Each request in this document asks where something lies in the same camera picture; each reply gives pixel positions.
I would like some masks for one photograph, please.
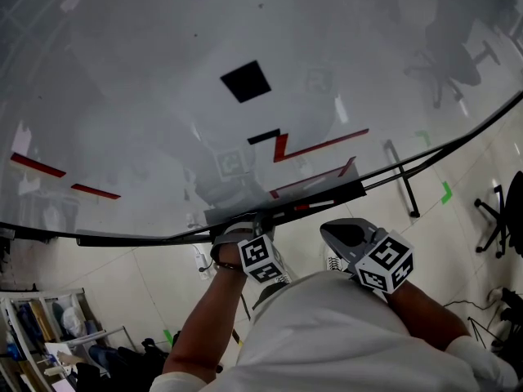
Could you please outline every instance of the red tape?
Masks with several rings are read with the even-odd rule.
[[[287,148],[287,140],[288,140],[288,134],[283,134],[276,137],[276,144],[275,144],[275,157],[274,162],[279,163],[280,161],[288,160],[289,158],[297,157],[298,155],[310,153],[311,151],[316,151],[317,149],[321,149],[324,147],[328,147],[329,145],[337,144],[338,142],[342,142],[343,140],[349,140],[350,138],[355,138],[357,136],[365,135],[369,133],[369,129],[363,129],[358,132],[354,132],[349,135],[340,136],[339,138],[336,138],[335,140],[328,140],[321,144],[311,146],[309,148],[301,149],[300,151],[296,151],[292,154],[285,154],[285,148]]]
[[[58,177],[59,179],[61,179],[66,174],[65,171],[46,166],[45,164],[39,163],[38,161],[34,161],[31,158],[27,158],[24,155],[20,155],[17,153],[13,153],[13,155],[11,156],[11,161],[19,163],[22,166],[33,168],[34,170],[38,170],[39,172],[46,173],[50,176]]]
[[[342,177],[347,172],[347,170],[349,168],[351,168],[351,165],[354,162],[354,160],[355,160],[355,157],[350,157],[349,161],[347,161],[346,164],[343,167],[334,168],[333,170],[326,171],[325,173],[321,173],[321,174],[318,174],[316,176],[312,176],[312,177],[308,177],[308,178],[300,180],[300,181],[296,181],[294,183],[291,183],[290,185],[281,186],[278,189],[273,189],[273,190],[271,190],[269,192],[270,196],[272,196],[273,199],[278,199],[279,198],[278,192],[281,189],[287,189],[289,187],[292,187],[292,186],[295,186],[295,185],[299,185],[300,183],[305,183],[306,181],[314,180],[314,179],[317,179],[318,177],[323,177],[323,176],[325,176],[327,174],[334,173],[334,172],[337,172],[337,171],[340,171],[340,174],[337,175],[338,178]]]
[[[121,198],[118,194],[112,194],[109,192],[104,192],[103,190],[93,189],[92,187],[87,187],[84,185],[72,185],[71,189],[79,190],[81,192],[89,193],[89,194],[95,194],[96,196],[101,196],[102,198],[109,198],[109,199],[119,199]]]

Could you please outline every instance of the apriltag cube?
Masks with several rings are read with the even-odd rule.
[[[391,231],[355,265],[361,284],[393,293],[413,271],[413,246]]]
[[[267,235],[238,243],[244,272],[258,283],[266,283],[285,274],[284,262]]]

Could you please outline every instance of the white shirt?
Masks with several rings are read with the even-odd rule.
[[[314,274],[264,301],[235,367],[206,384],[173,372],[151,392],[511,390],[510,365],[469,336],[445,352],[411,337],[382,299],[341,272]]]

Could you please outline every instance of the green tape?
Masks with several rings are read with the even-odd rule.
[[[169,341],[169,344],[172,347],[172,335],[169,330],[163,330],[163,334],[165,335],[165,338],[167,338],[167,341]]]
[[[445,196],[441,198],[441,203],[445,205],[452,198],[452,190],[446,181],[443,182],[443,189],[445,189]]]
[[[421,136],[425,140],[427,147],[431,146],[431,138],[429,137],[427,131],[416,131],[416,136]]]

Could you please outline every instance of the black chair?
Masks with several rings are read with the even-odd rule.
[[[436,17],[425,28],[427,50],[416,51],[423,65],[412,65],[404,70],[407,76],[420,71],[429,73],[436,80],[435,109],[441,107],[444,86],[452,90],[456,101],[460,101],[463,93],[457,83],[473,87],[481,83],[477,65],[485,58],[490,57],[500,65],[499,58],[486,41],[483,41],[485,49],[476,56],[471,56],[465,47],[477,16],[482,14],[476,5],[475,0],[437,0]],[[491,14],[492,10],[487,10],[487,15]]]
[[[509,247],[514,247],[516,253],[521,256],[523,255],[523,246],[521,245],[523,237],[518,228],[518,220],[521,218],[521,212],[523,211],[523,173],[519,171],[512,179],[506,203],[501,185],[496,186],[494,192],[499,195],[499,212],[482,202],[481,199],[476,199],[474,202],[475,207],[483,207],[496,219],[496,228],[490,235],[487,244],[484,247],[477,247],[476,252],[485,252],[498,237],[498,234],[501,233],[501,251],[496,252],[496,258],[501,258],[505,254],[505,244],[508,236],[510,236]]]

